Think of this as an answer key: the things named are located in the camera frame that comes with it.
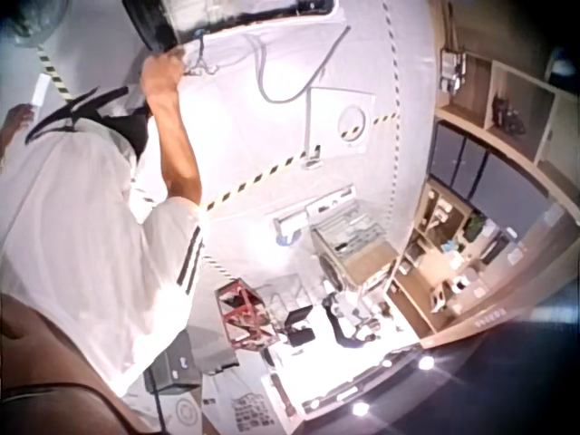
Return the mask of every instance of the dark cabinet door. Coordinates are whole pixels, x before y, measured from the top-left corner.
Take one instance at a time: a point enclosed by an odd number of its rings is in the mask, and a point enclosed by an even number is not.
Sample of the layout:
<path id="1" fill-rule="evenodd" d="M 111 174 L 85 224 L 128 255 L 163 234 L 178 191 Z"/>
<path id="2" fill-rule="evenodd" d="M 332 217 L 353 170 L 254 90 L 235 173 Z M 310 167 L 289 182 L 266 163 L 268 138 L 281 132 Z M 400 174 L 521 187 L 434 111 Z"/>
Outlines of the dark cabinet door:
<path id="1" fill-rule="evenodd" d="M 462 135 L 441 124 L 437 125 L 430 173 L 448 186 L 451 186 L 462 144 Z"/>
<path id="2" fill-rule="evenodd" d="M 507 233 L 515 240 L 523 237 L 549 207 L 541 191 L 492 154 L 471 202 L 501 228 L 510 228 Z"/>
<path id="3" fill-rule="evenodd" d="M 464 199 L 469 198 L 469 193 L 473 188 L 473 183 L 478 177 L 479 168 L 486 151 L 480 147 L 473 140 L 467 139 L 461 158 L 459 160 L 459 167 L 455 179 L 453 180 L 453 190 L 455 190 Z"/>

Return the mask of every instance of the hand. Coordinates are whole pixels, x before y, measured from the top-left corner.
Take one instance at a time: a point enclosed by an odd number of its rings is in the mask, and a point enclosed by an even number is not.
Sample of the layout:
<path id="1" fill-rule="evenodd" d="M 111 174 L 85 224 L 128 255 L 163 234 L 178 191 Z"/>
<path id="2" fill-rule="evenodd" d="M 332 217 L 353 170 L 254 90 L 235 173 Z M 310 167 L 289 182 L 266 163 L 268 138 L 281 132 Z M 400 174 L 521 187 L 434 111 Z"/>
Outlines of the hand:
<path id="1" fill-rule="evenodd" d="M 147 58 L 140 80 L 145 98 L 177 95 L 179 81 L 185 72 L 183 54 L 183 48 L 177 47 L 168 53 Z"/>
<path id="2" fill-rule="evenodd" d="M 26 129 L 34 120 L 31 104 L 18 104 L 8 111 L 2 129 L 0 129 L 0 147 L 5 149 L 15 134 Z"/>

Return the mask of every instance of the sleeve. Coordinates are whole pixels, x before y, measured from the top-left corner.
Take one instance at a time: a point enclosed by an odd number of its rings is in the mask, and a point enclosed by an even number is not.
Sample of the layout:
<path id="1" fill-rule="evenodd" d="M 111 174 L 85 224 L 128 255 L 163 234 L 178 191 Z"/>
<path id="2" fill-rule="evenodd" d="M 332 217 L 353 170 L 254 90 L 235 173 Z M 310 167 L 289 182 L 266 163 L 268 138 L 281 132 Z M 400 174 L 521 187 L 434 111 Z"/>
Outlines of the sleeve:
<path id="1" fill-rule="evenodd" d="M 177 284 L 186 295 L 198 281 L 206 212 L 185 198 L 168 198 L 156 206 L 143 222 L 150 266 L 162 284 Z"/>

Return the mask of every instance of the light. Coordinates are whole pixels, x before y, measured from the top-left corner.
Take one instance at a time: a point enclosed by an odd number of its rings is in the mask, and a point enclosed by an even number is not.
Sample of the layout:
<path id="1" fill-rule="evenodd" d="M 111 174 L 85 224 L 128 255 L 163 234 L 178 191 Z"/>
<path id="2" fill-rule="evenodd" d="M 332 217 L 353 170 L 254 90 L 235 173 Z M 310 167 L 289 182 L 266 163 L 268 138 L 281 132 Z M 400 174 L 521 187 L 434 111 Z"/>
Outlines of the light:
<path id="1" fill-rule="evenodd" d="M 421 370 L 431 370 L 433 367 L 435 367 L 435 359 L 432 356 L 423 356 L 419 360 Z"/>
<path id="2" fill-rule="evenodd" d="M 355 394 L 357 391 L 359 391 L 358 388 L 356 387 L 352 387 L 349 390 L 345 391 L 345 392 L 341 392 L 339 395 L 336 396 L 336 400 L 337 401 L 343 401 L 344 399 L 346 399 L 349 396 L 352 396 L 353 394 Z"/>
<path id="3" fill-rule="evenodd" d="M 353 414 L 358 417 L 364 417 L 369 411 L 369 404 L 363 401 L 358 401 L 353 405 Z"/>

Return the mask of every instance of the white shirt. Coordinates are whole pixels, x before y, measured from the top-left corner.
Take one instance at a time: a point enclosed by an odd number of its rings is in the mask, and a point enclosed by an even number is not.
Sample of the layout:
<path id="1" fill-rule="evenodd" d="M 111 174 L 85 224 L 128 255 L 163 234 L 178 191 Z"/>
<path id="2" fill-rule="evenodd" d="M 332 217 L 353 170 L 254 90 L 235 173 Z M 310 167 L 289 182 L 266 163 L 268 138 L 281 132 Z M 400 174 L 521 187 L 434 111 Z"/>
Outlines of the white shirt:
<path id="1" fill-rule="evenodd" d="M 131 147 L 94 122 L 77 127 L 7 156 L 0 288 L 55 323 L 122 396 L 186 327 L 205 219 L 169 198 L 140 225 Z"/>

